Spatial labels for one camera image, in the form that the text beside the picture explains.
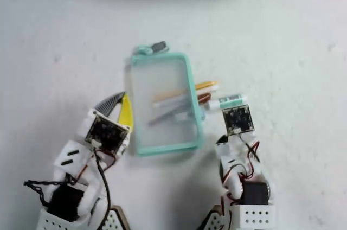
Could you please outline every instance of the perforated plastic part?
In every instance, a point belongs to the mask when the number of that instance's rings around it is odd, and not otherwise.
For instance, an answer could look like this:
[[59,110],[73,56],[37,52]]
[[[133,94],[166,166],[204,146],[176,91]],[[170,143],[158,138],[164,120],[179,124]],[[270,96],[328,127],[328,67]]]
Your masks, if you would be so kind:
[[232,206],[235,229],[273,229],[276,225],[274,205]]
[[125,230],[120,223],[120,219],[115,211],[111,210],[102,230]]
[[216,213],[211,213],[204,230],[219,230],[223,225],[221,216]]
[[40,219],[36,230],[86,230],[88,229],[89,217],[74,222],[68,222],[41,209]]

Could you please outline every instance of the tabletop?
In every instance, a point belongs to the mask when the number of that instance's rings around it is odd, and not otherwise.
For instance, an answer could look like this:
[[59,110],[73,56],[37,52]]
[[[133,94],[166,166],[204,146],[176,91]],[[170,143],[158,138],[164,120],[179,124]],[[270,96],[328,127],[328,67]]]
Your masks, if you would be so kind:
[[[344,229],[347,0],[0,0],[0,221],[35,229],[53,160],[87,111],[125,89],[138,44],[167,41],[195,82],[243,93],[275,183],[278,229]],[[219,201],[208,113],[201,149],[134,155],[106,173],[132,229],[196,229]]]

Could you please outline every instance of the pen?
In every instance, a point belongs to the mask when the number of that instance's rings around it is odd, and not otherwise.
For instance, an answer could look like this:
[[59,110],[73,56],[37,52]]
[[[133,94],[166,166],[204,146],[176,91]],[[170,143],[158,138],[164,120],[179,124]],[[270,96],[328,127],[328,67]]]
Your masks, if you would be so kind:
[[[205,87],[205,88],[196,90],[196,94],[201,95],[201,94],[205,94],[205,93],[213,93],[213,92],[217,91],[218,89],[219,89],[219,85],[212,85],[209,87]],[[189,98],[188,94],[185,93],[185,94],[175,96],[172,98],[156,101],[153,103],[153,106],[154,106],[154,108],[161,108],[161,107],[168,106],[171,104],[179,104],[179,103],[183,103],[183,102],[187,101],[188,98]]]
[[[207,103],[210,99],[211,99],[210,93],[204,93],[204,94],[199,95],[198,96],[199,105]],[[173,110],[166,112],[165,114],[162,114],[159,117],[151,120],[150,122],[148,122],[148,125],[155,125],[155,124],[161,122],[162,120],[166,120],[166,119],[174,116],[177,113],[184,112],[184,111],[188,110],[189,107],[190,107],[189,103],[179,105],[178,107],[174,108]]]
[[[207,87],[212,87],[218,84],[218,81],[208,81],[208,82],[202,82],[200,84],[195,85],[195,90],[201,90]],[[181,91],[174,91],[174,92],[166,92],[159,94],[154,97],[154,102],[155,101],[162,101],[166,100],[172,97],[178,97],[181,96],[182,94],[185,94],[187,91],[186,90],[181,90]]]

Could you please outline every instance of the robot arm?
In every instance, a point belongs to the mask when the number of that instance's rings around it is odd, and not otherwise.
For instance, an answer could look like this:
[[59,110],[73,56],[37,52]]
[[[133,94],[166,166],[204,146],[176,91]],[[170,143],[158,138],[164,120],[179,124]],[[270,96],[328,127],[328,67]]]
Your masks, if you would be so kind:
[[[118,103],[122,108],[114,122],[110,116]],[[113,95],[88,112],[55,160],[53,181],[24,183],[40,194],[43,207],[37,229],[96,230],[104,229],[105,223],[107,229],[128,229],[121,208],[111,208],[104,171],[123,155],[132,127],[131,104],[125,93]],[[45,195],[39,185],[48,186]],[[107,196],[101,193],[103,187]]]
[[249,106],[223,110],[228,136],[215,144],[220,178],[226,192],[199,230],[273,229],[273,183],[262,166]]

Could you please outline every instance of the yellow pen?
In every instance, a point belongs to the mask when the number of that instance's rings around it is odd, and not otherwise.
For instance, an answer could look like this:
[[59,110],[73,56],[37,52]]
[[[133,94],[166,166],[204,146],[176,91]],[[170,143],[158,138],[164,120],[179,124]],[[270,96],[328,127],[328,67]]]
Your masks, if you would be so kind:
[[[201,90],[210,86],[214,86],[217,85],[219,82],[218,81],[208,81],[208,82],[202,82],[200,84],[195,85],[195,90]],[[186,93],[186,90],[182,90],[182,91],[175,91],[175,92],[169,92],[169,93],[162,93],[162,94],[158,94],[154,97],[153,101],[162,101],[162,100],[166,100],[172,97],[177,97],[180,96],[182,94]]]

